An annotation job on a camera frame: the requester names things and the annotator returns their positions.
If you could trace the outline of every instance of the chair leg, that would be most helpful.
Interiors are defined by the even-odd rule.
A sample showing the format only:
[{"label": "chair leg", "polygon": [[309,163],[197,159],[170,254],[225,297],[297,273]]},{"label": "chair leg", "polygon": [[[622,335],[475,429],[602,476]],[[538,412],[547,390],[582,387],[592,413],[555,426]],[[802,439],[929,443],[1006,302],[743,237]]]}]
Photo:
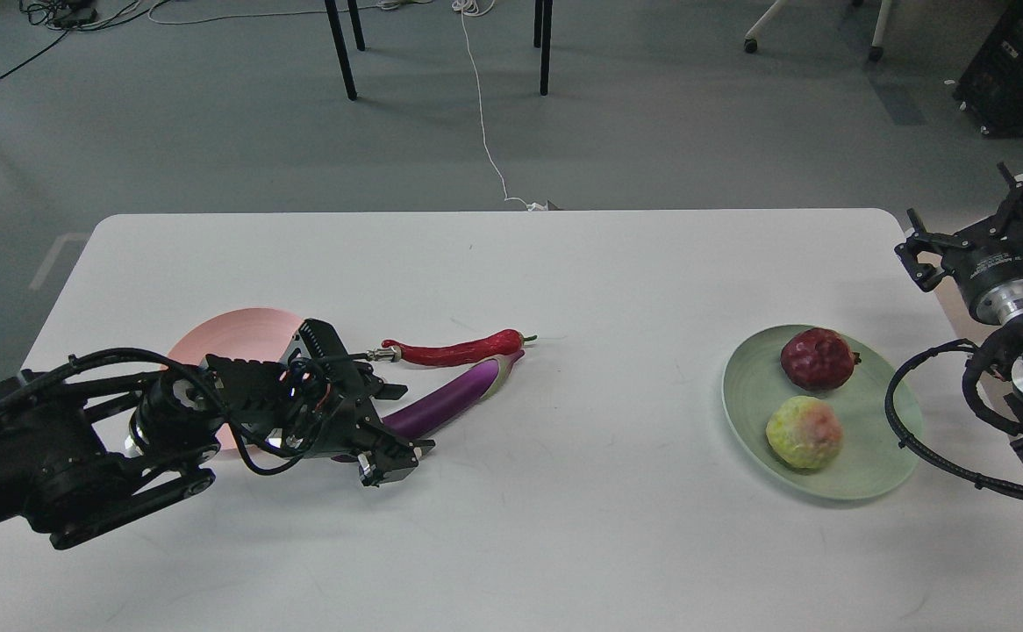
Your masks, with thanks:
[{"label": "chair leg", "polygon": [[539,73],[539,94],[546,96],[551,88],[551,5],[554,0],[543,1],[543,67]]},{"label": "chair leg", "polygon": [[881,8],[878,10],[878,24],[874,26],[874,40],[870,44],[870,60],[877,61],[882,58],[882,40],[885,39],[885,24],[890,19],[890,8],[893,0],[882,0]]},{"label": "chair leg", "polygon": [[745,39],[756,40],[757,34],[761,32],[761,29],[765,28],[768,20],[771,20],[776,16],[776,13],[781,11],[782,7],[785,7],[785,4],[788,4],[788,1],[789,0],[776,0],[775,3],[772,4],[772,7],[768,7],[768,10],[765,11],[765,15],[761,15],[761,19],[757,20],[757,24],[753,25],[752,28],[749,28],[748,32],[745,32]]},{"label": "chair leg", "polygon": [[360,8],[355,0],[348,0],[348,14],[352,15],[352,31],[355,32],[355,48],[366,51],[363,45],[363,27],[360,25]]},{"label": "chair leg", "polygon": [[348,99],[355,100],[355,81],[352,80],[352,65],[348,61],[348,45],[344,44],[344,33],[340,31],[340,11],[336,10],[336,0],[323,0],[331,27],[331,40],[336,43],[336,56],[340,59],[340,73],[344,76],[344,89]]},{"label": "chair leg", "polygon": [[543,0],[535,0],[535,47],[543,46]]}]

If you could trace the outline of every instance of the table leg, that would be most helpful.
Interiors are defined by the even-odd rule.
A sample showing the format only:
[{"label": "table leg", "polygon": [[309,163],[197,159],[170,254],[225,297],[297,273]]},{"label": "table leg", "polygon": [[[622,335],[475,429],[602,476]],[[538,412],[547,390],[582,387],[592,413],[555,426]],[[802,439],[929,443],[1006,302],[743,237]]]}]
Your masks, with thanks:
[{"label": "table leg", "polygon": [[543,0],[535,0],[535,47],[543,46]]},{"label": "table leg", "polygon": [[543,67],[539,73],[539,94],[546,96],[551,84],[551,5],[554,0],[543,3]]},{"label": "table leg", "polygon": [[363,27],[360,25],[360,8],[355,4],[355,0],[348,0],[348,14],[352,15],[352,31],[355,32],[355,47],[360,51],[365,51],[363,45]]},{"label": "table leg", "polygon": [[354,101],[355,81],[352,80],[352,65],[348,61],[344,33],[340,31],[340,12],[336,10],[336,0],[323,0],[323,7],[328,12],[328,26],[331,27],[331,40],[336,43],[336,56],[340,59],[340,73],[344,76],[344,89],[348,92],[348,99]]}]

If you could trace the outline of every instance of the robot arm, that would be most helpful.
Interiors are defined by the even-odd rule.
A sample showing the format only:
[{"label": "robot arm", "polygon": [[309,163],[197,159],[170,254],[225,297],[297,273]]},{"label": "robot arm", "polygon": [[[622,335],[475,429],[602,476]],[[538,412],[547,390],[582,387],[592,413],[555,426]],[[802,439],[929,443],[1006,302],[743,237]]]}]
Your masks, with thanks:
[{"label": "robot arm", "polygon": [[[1023,485],[968,470],[926,447],[904,427],[893,404],[894,389],[918,365],[947,351],[970,353],[962,380],[965,401],[978,418],[1014,437],[1012,448],[1023,464],[1023,180],[1014,179],[1005,165],[999,165],[999,170],[1010,191],[992,216],[944,235],[926,231],[917,212],[910,209],[914,231],[896,247],[897,257],[918,287],[930,291],[944,276],[951,276],[972,318],[999,328],[982,345],[953,341],[902,364],[887,389],[885,415],[901,447],[913,449],[941,470],[971,481],[976,488],[1023,500]],[[918,256],[926,253],[940,257],[940,265],[918,261]],[[983,403],[978,395],[978,379],[984,372],[1012,386],[1005,401],[1014,419]]]},{"label": "robot arm", "polygon": [[[348,354],[335,328],[310,319],[282,362],[208,356],[189,367],[123,349],[72,357],[46,373],[21,371],[0,383],[0,522],[23,515],[34,531],[50,533],[53,547],[70,548],[194,496],[215,481],[201,465],[219,451],[222,424],[257,473],[284,471],[307,456],[346,455],[360,463],[363,485],[400,481],[433,442],[383,424],[371,400],[398,400],[406,388],[386,383],[362,359]],[[167,368],[66,382],[136,361]],[[107,451],[95,421],[130,409],[135,455]],[[258,467],[247,444],[286,463]],[[158,483],[166,473],[176,477]]]}]

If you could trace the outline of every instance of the gray floor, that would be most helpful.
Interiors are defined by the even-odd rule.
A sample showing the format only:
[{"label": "gray floor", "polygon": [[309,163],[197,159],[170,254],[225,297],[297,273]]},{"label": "gray floor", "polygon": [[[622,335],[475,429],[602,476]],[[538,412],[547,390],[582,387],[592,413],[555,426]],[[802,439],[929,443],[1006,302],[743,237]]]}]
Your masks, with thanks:
[{"label": "gray floor", "polygon": [[[87,233],[109,215],[515,211],[480,143],[448,4],[360,13],[368,48],[352,51],[355,103],[323,15],[136,20],[73,34],[3,80],[0,379],[19,368]],[[1002,199],[997,161],[1023,171],[1023,139],[982,139],[945,84],[1005,5],[900,1],[885,59],[869,64],[877,3],[792,3],[745,55],[764,1],[555,0],[547,97],[536,92],[531,0],[498,0],[468,26],[511,195],[568,209],[900,217],[914,206],[930,228],[955,231]],[[158,16],[318,8],[187,0]],[[0,1],[0,75],[55,35]]]}]

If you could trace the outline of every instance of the plastic vegetable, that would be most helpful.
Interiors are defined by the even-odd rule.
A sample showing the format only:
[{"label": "plastic vegetable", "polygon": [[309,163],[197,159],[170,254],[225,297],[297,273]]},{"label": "plastic vegetable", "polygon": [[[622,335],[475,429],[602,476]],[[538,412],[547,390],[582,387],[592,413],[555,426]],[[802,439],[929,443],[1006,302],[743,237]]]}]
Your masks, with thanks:
[{"label": "plastic vegetable", "polygon": [[507,379],[516,360],[521,357],[523,350],[511,353],[510,356],[487,357],[438,391],[422,397],[402,411],[387,415],[383,418],[383,423],[406,439],[422,439],[468,407],[495,393],[503,380]]},{"label": "plastic vegetable", "polygon": [[462,342],[451,347],[414,347],[395,340],[383,341],[383,347],[394,352],[396,359],[402,357],[407,362],[425,367],[458,367],[489,356],[510,356],[523,349],[525,342],[533,340],[535,336],[524,337],[515,329],[503,329],[486,338]]}]

